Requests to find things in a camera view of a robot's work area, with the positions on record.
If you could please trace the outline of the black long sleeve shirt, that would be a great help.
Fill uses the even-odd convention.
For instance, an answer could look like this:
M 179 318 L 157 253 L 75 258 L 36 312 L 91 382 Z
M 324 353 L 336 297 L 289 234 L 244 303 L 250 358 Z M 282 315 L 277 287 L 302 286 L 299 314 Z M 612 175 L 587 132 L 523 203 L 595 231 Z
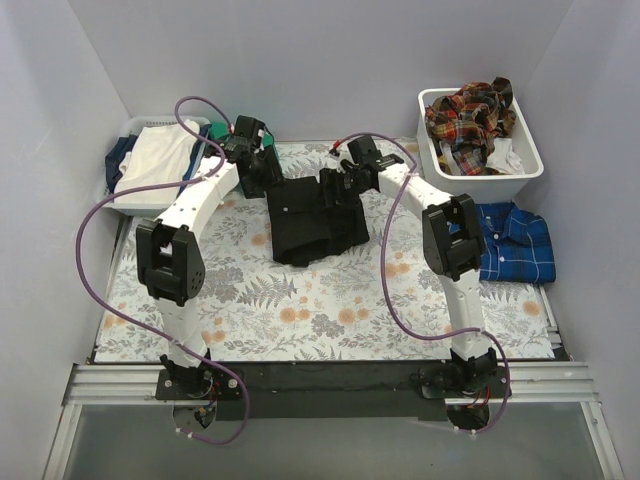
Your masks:
M 267 191 L 273 260 L 307 267 L 369 241 L 359 195 L 339 184 L 341 176 L 288 179 Z

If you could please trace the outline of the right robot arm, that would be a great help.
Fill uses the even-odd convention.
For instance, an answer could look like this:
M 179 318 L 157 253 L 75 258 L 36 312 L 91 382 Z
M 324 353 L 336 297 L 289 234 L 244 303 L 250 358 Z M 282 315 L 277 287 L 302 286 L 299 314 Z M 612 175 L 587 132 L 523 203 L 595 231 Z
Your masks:
M 488 387 L 497 372 L 497 348 L 485 329 L 479 297 L 481 257 L 485 251 L 476 205 L 467 194 L 454 196 L 433 186 L 417 173 L 417 162 L 396 154 L 384 155 L 373 133 L 351 134 L 336 141 L 329 154 L 340 156 L 346 145 L 349 156 L 340 167 L 322 174 L 329 180 L 331 201 L 353 199 L 375 190 L 394 200 L 383 231 L 381 281 L 383 296 L 396 324 L 410 336 L 426 341 L 451 341 L 451 360 L 445 364 L 442 382 L 446 389 L 475 397 Z M 386 245 L 398 206 L 413 213 L 422 225 L 426 263 L 436 274 L 445 294 L 452 331 L 426 336 L 409 330 L 391 304 L 386 274 Z

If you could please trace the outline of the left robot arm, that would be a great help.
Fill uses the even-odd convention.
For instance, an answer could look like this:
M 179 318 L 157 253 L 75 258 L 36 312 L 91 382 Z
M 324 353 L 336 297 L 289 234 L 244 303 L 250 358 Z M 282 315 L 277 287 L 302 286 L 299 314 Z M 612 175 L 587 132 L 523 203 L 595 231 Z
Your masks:
M 233 131 L 214 140 L 226 160 L 215 155 L 202 158 L 196 172 L 202 180 L 184 188 L 154 221 L 142 221 L 136 229 L 138 279 L 154 299 L 163 330 L 171 337 L 160 357 L 162 398 L 211 398 L 224 381 L 204 361 L 210 353 L 201 336 L 196 301 L 206 279 L 199 240 L 209 218 L 236 186 L 249 199 L 262 198 L 268 188 L 283 181 L 266 132 L 263 121 L 238 116 Z

